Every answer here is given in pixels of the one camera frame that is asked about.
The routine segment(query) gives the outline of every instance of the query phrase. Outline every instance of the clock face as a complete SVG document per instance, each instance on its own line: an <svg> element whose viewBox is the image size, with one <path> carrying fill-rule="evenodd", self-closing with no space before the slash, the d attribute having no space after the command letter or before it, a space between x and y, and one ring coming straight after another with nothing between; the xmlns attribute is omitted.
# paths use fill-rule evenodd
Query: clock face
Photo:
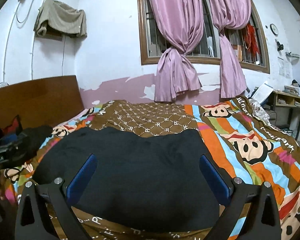
<svg viewBox="0 0 300 240"><path fill-rule="evenodd" d="M278 35L279 31L277 29L277 26L275 26L273 23L270 24L270 29L273 32L274 35Z"/></svg>

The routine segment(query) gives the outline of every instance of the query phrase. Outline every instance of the bed sheet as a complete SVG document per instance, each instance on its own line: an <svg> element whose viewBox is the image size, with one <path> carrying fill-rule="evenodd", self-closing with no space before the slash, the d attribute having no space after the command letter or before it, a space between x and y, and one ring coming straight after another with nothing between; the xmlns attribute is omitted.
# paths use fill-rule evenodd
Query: bed sheet
<svg viewBox="0 0 300 240"><path fill-rule="evenodd" d="M61 138L81 127L100 130L112 126L142 137L179 133L196 129L201 134L214 161L232 177L245 183L261 185L269 181L275 193L282 227L282 239L288 240L300 225L300 147L287 134L267 126L253 115L246 98L238 97L215 106L175 104L130 104L124 100L110 101L91 108L70 123L55 127L51 137L42 144L37 156L25 163L16 177L6 182L6 196L11 202L21 196L24 183L31 179L45 153ZM229 239L235 239L245 221L246 207ZM74 209L92 238L108 239L203 239L209 229L169 234L150 234L126 228L102 218ZM50 210L51 219L60 238L66 238Z"/></svg>

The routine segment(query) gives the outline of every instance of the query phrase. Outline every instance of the wooden desk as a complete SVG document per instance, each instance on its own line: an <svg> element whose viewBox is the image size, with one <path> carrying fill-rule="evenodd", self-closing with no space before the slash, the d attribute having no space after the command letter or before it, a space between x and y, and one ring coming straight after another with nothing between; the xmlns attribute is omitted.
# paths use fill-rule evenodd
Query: wooden desk
<svg viewBox="0 0 300 240"><path fill-rule="evenodd" d="M287 103L286 104L280 104L278 103L278 99L284 99ZM273 103L272 105L272 110L275 111L277 107L286 107L289 108L289 117L288 117L288 125L291 125L291 118L292 118L292 112L294 109L300 109L300 106L296 106L294 103L297 101L300 103L300 97L297 95L292 95L289 93L285 93L282 91L277 91L274 90L270 97L269 97L269 102ZM299 117L299 123L298 123L298 128L297 128L297 135L296 135L296 140L298 139L300 132L300 117Z"/></svg>

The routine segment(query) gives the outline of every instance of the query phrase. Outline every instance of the silver screw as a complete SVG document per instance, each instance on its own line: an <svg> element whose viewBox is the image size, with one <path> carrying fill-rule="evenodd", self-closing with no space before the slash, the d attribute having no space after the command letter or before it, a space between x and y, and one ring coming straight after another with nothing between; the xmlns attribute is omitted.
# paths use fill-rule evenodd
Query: silver screw
<svg viewBox="0 0 300 240"><path fill-rule="evenodd" d="M265 182L264 182L264 185L265 185L266 187L271 187L271 184L270 184L269 181L265 181Z"/></svg>
<svg viewBox="0 0 300 240"><path fill-rule="evenodd" d="M61 178L56 178L55 180L54 180L54 183L55 184L60 184L62 182L62 179Z"/></svg>
<svg viewBox="0 0 300 240"><path fill-rule="evenodd" d="M234 180L234 182L235 182L236 184L241 184L241 183L242 183L242 179L239 178L239 177L235 177L233 180Z"/></svg>
<svg viewBox="0 0 300 240"><path fill-rule="evenodd" d="M32 186L32 182L31 181L28 181L27 183L26 183L26 187L31 187Z"/></svg>

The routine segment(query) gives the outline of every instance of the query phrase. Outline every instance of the tied curtain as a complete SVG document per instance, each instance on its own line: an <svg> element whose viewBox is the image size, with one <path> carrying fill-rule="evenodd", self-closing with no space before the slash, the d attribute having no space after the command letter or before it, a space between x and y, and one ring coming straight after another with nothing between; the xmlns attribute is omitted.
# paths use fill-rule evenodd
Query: tied curtain
<svg viewBox="0 0 300 240"><path fill-rule="evenodd" d="M240 95L247 84L238 58L225 36L224 29L242 29L250 19L250 0L210 0L212 20L220 37L220 79L221 97Z"/></svg>
<svg viewBox="0 0 300 240"><path fill-rule="evenodd" d="M186 55L203 36L202 0L150 0L163 37L171 44L158 62L154 100L171 102L187 90L201 87Z"/></svg>

